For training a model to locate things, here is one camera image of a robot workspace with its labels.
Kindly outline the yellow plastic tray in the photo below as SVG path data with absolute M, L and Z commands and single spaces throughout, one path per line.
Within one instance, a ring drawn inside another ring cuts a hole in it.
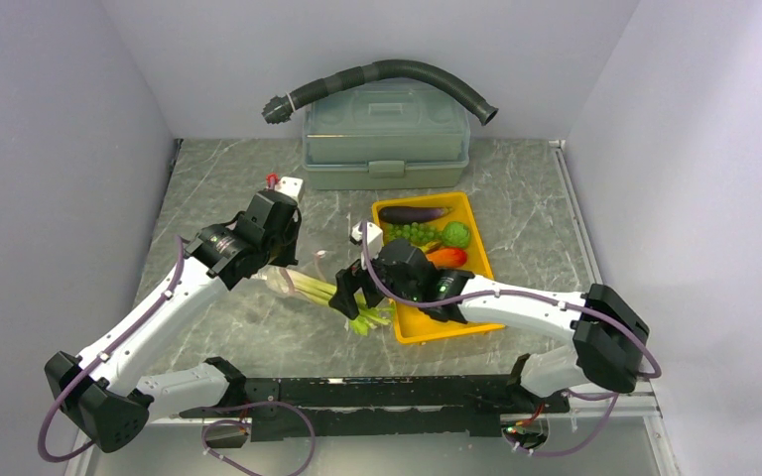
M 477 227 L 467 194 L 463 191 L 451 191 L 428 195 L 414 195 L 403 198 L 376 201 L 372 204 L 372 220 L 381 227 L 386 228 L 386 223 L 380 218 L 379 212 L 388 206 L 414 206 L 414 207 L 446 207 L 450 213 L 434 220 L 432 224 L 442 230 L 445 225 L 452 221 L 464 223 L 471 233 L 469 246 L 465 249 L 467 261 L 461 267 L 462 270 L 476 275 L 493 279 L 492 268 Z M 403 304 L 395 304 L 396 317 L 394 322 L 395 334 L 401 344 L 423 344 L 429 341 L 443 340 L 472 334 L 485 334 L 487 332 L 501 330 L 504 325 L 495 323 L 470 323 L 439 322 L 431 319 L 419 309 Z

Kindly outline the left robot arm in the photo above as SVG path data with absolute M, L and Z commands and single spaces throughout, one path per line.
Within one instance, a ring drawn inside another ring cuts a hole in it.
M 177 261 L 164 279 L 104 336 L 72 356 L 58 352 L 44 371 L 55 398 L 38 436 L 44 460 L 47 432 L 62 413 L 101 451 L 114 452 L 157 418 L 195 408 L 223 417 L 246 399 L 246 378 L 226 360 L 206 359 L 183 371 L 147 371 L 187 322 L 267 266 L 296 264 L 302 223 L 298 178 L 256 192 L 246 209 L 226 223 L 177 241 Z

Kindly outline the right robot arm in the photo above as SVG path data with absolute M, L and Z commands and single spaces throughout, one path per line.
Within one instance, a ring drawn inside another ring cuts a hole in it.
M 403 239 L 363 251 L 335 277 L 330 307 L 349 319 L 389 298 L 438 322 L 494 323 L 560 342 L 555 351 L 522 358 L 511 373 L 507 398 L 529 412 L 545 397 L 585 383 L 612 393 L 635 390 L 644 377 L 648 325 L 613 288 L 545 292 L 514 287 L 461 269 L 439 268 Z

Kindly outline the clear zip top bag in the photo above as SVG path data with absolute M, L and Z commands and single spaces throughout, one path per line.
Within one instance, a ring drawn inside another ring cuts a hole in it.
M 330 283 L 322 272 L 322 261 L 328 255 L 326 250 L 313 253 L 313 269 L 317 273 L 310 276 L 296 269 L 266 266 L 252 279 L 263 283 L 274 293 L 287 298 L 302 299 L 323 307 L 329 307 L 328 301 L 335 291 L 335 284 Z

